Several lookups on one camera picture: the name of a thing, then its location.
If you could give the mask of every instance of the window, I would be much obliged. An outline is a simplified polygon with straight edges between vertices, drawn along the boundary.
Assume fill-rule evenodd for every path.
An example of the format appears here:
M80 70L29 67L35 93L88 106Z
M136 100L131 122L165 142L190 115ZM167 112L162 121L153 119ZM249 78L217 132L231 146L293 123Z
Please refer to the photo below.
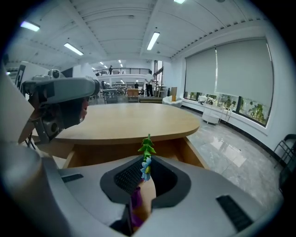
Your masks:
M234 105L233 110L236 110L239 97L238 96L233 96L233 95L228 95L228 94L218 94L217 93L217 105L225 108L229 108L231 104Z
M162 61L157 61L157 71L162 68Z
M162 77L163 77L163 63L162 61L154 61L154 73L156 74L155 79L157 81L156 85L162 85Z
M269 117L270 107L260 104L254 100L240 98L239 114L256 120L259 123L266 125Z
M266 126L273 95L266 39L223 44L187 57L184 98L198 100L199 95L215 99L215 106L234 105L233 112Z

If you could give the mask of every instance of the desk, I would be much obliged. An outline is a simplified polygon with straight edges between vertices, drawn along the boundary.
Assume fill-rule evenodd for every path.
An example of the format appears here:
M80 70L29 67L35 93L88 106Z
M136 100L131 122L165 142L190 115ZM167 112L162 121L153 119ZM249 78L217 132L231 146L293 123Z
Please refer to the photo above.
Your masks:
M103 90L104 102L105 104L117 103L117 89L106 89Z
M163 104L90 106L85 120L63 130L39 149L67 159L65 168L105 163L140 155L141 142L151 134L157 156L208 168L186 136L199 128L191 113ZM38 140L36 131L32 138Z

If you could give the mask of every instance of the white sofa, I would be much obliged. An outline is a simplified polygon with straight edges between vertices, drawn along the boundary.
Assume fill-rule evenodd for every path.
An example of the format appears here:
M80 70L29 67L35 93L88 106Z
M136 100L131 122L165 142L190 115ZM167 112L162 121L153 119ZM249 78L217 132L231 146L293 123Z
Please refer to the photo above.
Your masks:
M182 99L177 98L176 101L172 101L172 96L167 96L162 99L162 103L164 105L175 106L177 108L181 108L182 106Z

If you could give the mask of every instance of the balcony railing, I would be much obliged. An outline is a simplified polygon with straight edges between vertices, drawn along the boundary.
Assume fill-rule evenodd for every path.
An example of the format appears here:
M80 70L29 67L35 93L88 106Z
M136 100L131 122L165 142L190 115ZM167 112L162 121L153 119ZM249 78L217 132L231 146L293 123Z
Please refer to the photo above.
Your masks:
M148 74L150 69L140 68L115 68L112 69L112 74ZM109 75L109 69L94 70L96 76Z

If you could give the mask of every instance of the green plastic plant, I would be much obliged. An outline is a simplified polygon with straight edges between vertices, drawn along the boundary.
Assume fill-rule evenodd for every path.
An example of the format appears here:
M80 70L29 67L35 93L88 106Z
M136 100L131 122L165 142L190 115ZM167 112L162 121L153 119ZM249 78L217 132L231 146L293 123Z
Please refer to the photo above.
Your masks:
M148 181L150 179L151 173L151 152L156 153L155 150L152 148L154 145L150 139L150 134L148 134L148 138L143 139L142 147L138 151L144 151L144 159L142 162L143 168L141 169L142 172L142 179L144 181Z
M154 144L150 139L150 134L148 134L148 138L143 139L142 145L138 151L144 151L144 162L146 162L147 157L151 156L151 152L156 153L152 147Z

